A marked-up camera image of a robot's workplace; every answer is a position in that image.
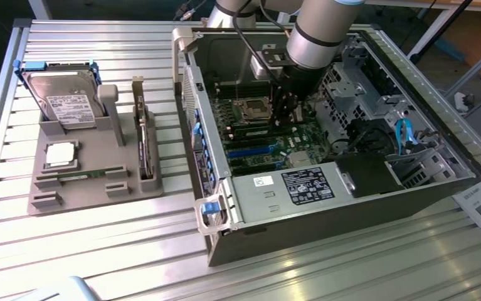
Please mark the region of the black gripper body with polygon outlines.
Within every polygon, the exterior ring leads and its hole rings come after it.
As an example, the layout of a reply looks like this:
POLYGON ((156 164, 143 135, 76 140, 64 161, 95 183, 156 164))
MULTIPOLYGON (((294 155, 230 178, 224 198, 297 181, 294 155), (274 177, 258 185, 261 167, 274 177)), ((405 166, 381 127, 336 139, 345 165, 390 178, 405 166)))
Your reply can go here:
POLYGON ((325 70, 325 67, 309 69, 300 65, 285 66, 278 76, 278 82, 272 87, 273 100, 281 99, 285 94, 290 93, 297 96, 298 102, 302 102, 317 87, 325 70))

